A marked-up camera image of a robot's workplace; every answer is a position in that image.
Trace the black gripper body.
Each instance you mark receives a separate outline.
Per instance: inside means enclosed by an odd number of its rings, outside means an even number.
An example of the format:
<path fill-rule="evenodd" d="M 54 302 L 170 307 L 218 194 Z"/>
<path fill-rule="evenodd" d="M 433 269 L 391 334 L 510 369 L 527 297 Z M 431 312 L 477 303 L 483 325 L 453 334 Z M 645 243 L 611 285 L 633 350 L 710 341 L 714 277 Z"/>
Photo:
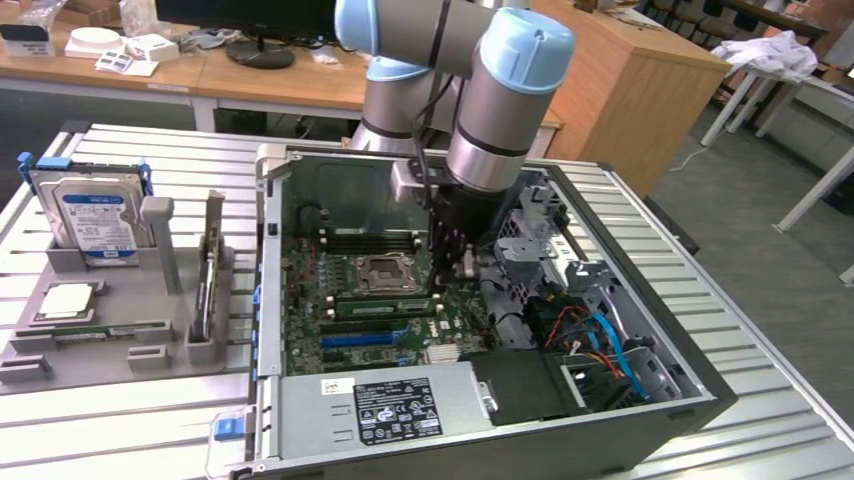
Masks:
<path fill-rule="evenodd" d="M 481 192 L 457 184 L 433 194 L 430 220 L 434 247 L 477 243 L 503 212 L 507 191 Z"/>

